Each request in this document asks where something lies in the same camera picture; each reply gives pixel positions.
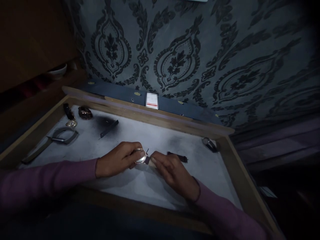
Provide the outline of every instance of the white label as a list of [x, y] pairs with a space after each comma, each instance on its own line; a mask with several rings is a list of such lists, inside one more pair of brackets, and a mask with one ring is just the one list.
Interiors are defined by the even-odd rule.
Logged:
[[157, 93], [147, 93], [146, 107], [153, 108], [153, 109], [159, 109], [158, 108], [158, 94]]

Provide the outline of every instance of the hand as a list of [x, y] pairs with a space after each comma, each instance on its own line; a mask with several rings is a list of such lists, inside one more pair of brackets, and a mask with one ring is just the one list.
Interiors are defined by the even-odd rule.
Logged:
[[164, 155], [154, 152], [151, 161], [156, 165], [166, 183], [182, 197], [196, 201], [200, 194], [200, 187], [196, 180], [185, 169], [175, 154]]
[[132, 153], [137, 148], [142, 148], [141, 143], [121, 142], [109, 153], [99, 158], [96, 163], [96, 178], [112, 177], [127, 168], [134, 168], [135, 161], [145, 154], [144, 151]]

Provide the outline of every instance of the wooden furniture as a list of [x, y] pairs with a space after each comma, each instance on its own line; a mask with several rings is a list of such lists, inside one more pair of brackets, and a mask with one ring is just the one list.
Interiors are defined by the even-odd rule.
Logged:
[[[19, 165], [20, 160], [38, 144], [45, 134], [50, 131], [65, 114], [62, 107], [63, 103], [68, 103], [70, 106], [86, 105], [91, 109], [197, 136], [208, 136], [217, 141], [221, 145], [221, 156], [243, 210], [276, 234], [281, 234], [228, 137], [228, 134], [233, 132], [233, 129], [216, 124], [203, 123], [187, 117], [149, 109], [109, 97], [86, 93], [70, 87], [63, 87], [63, 90], [67, 96], [0, 155], [1, 168], [14, 168]], [[70, 197], [79, 201], [126, 211], [134, 215], [155, 219], [175, 226], [211, 233], [207, 225], [196, 216], [132, 201], [112, 194], [79, 187], [70, 194]]]
[[60, 1], [3, 1], [0, 93], [77, 57]]
[[[2, 105], [9, 105], [0, 112], [0, 141], [4, 142], [21, 126], [53, 107], [64, 96], [63, 85], [83, 82], [86, 72], [78, 64], [76, 45], [60, 1], [3, 1], [0, 30], [0, 94], [6, 95], [1, 98]], [[64, 77], [34, 96], [17, 101], [10, 99], [11, 92], [5, 93], [64, 63], [68, 64]]]

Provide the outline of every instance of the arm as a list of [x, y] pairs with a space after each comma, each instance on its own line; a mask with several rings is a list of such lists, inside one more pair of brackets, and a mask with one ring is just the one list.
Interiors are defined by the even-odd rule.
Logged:
[[100, 177], [111, 177], [133, 168], [141, 158], [132, 151], [141, 143], [122, 142], [105, 156], [82, 162], [62, 161], [0, 174], [0, 215], [11, 215], [44, 197]]
[[32, 201], [52, 197], [79, 183], [95, 179], [97, 159], [57, 162], [9, 172], [0, 179], [0, 212], [11, 214]]
[[221, 239], [274, 239], [271, 232], [228, 199], [218, 196], [199, 180], [197, 182], [200, 194], [195, 204], [208, 216], [211, 227]]
[[200, 181], [196, 181], [176, 155], [154, 152], [151, 160], [170, 187], [203, 210], [209, 217], [210, 226], [221, 239], [275, 238], [229, 200], [219, 197]]

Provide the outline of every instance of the damask wallpaper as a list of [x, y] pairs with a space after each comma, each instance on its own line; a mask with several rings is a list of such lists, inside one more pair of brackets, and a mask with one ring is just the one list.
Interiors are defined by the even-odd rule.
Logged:
[[214, 109], [241, 133], [318, 110], [312, 22], [290, 0], [65, 0], [89, 78]]

